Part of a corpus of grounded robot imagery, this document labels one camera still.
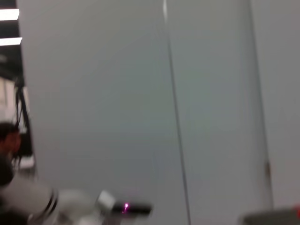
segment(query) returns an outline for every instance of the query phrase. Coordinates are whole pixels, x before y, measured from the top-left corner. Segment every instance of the ceiling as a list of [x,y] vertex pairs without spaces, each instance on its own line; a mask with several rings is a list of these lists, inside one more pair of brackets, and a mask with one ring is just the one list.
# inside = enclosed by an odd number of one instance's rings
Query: ceiling
[[[0,0],[0,9],[17,8],[15,0]],[[0,38],[20,37],[19,23],[15,21],[0,21]],[[12,79],[23,75],[22,54],[20,45],[0,46],[0,76]]]

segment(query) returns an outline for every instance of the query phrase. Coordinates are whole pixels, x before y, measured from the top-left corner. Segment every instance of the fluorescent light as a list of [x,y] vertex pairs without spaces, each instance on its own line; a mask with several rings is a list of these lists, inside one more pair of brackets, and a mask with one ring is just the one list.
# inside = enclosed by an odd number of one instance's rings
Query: fluorescent light
[[17,20],[19,17],[19,9],[1,9],[0,10],[0,21],[4,20]]
[[21,37],[14,37],[14,38],[1,38],[0,39],[0,46],[6,45],[19,45],[21,43]]

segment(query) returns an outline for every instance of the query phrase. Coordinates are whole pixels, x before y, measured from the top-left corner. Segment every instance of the dark hair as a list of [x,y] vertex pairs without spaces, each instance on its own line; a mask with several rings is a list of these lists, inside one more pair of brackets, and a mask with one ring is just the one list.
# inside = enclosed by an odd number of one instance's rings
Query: dark hair
[[19,132],[19,127],[10,122],[0,122],[0,141],[3,141],[8,134]]

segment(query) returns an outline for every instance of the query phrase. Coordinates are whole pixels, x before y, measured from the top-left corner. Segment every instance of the white wall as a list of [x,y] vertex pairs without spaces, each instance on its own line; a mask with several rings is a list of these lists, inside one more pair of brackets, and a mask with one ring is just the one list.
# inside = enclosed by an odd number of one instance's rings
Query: white wall
[[253,0],[275,206],[300,202],[300,1]]
[[271,207],[250,5],[170,0],[169,29],[193,225]]
[[187,224],[162,2],[19,0],[38,174]]

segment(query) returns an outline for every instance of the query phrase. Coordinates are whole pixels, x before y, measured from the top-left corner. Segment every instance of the person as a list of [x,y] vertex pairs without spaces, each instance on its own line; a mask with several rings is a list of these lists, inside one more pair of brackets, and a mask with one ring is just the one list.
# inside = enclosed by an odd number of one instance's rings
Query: person
[[8,160],[21,146],[19,127],[10,122],[0,122],[0,154]]
[[[9,122],[0,122],[0,187],[5,187],[13,176],[11,159],[21,145],[21,137],[18,126]],[[0,199],[0,224],[2,225],[25,225],[27,218],[13,210],[3,207],[4,202]]]

